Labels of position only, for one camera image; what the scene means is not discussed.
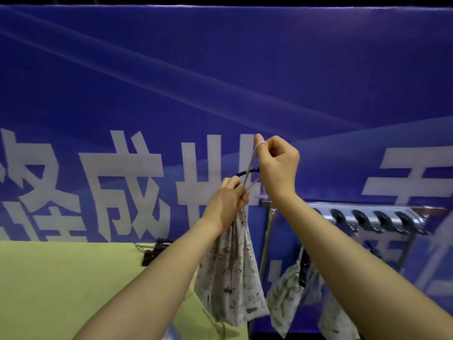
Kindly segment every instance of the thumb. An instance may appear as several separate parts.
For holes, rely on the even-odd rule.
[[[255,146],[260,142],[264,142],[264,138],[260,134],[256,134]],[[271,154],[269,153],[269,147],[266,144],[260,144],[258,148],[256,148],[256,154],[258,156],[258,161],[260,162],[260,165],[264,160],[269,160],[272,158]]]

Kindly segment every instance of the drawstring bag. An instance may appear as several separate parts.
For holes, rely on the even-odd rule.
[[[285,271],[267,293],[270,323],[282,338],[286,337],[291,327],[297,307],[318,303],[323,297],[324,280],[314,264],[308,269],[305,288],[299,284],[302,254],[303,247],[296,263]]]
[[[331,293],[324,302],[318,328],[326,340],[360,339],[356,326]]]
[[[269,314],[243,211],[201,260],[194,291],[216,322],[240,326]]]

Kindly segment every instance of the yellow-green surface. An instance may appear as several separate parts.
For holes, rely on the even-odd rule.
[[[141,272],[141,257],[131,243],[0,242],[0,339],[71,339]],[[184,340],[248,338],[245,325],[213,323],[192,288],[173,324]]]

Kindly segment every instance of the metal rod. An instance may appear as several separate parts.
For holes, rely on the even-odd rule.
[[[273,208],[272,204],[270,204],[269,212],[267,214],[267,226],[266,226],[266,234],[264,236],[263,254],[261,255],[261,262],[260,262],[260,280],[261,280],[261,282],[263,282],[264,270],[266,268],[266,262],[267,262],[267,251],[269,249],[270,234],[272,232],[272,226],[274,225],[274,218],[275,218],[276,212],[277,212],[277,209]],[[252,320],[249,322],[249,339],[252,338],[254,322],[255,322],[255,320]]]

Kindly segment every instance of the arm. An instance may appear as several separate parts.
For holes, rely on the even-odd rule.
[[[184,302],[201,258],[248,203],[238,177],[227,178],[203,217],[105,304],[73,340],[161,340]]]
[[[256,142],[263,138],[257,135]],[[266,192],[367,340],[444,340],[453,318],[386,263],[311,209],[294,190],[298,151],[280,137],[257,149]]]

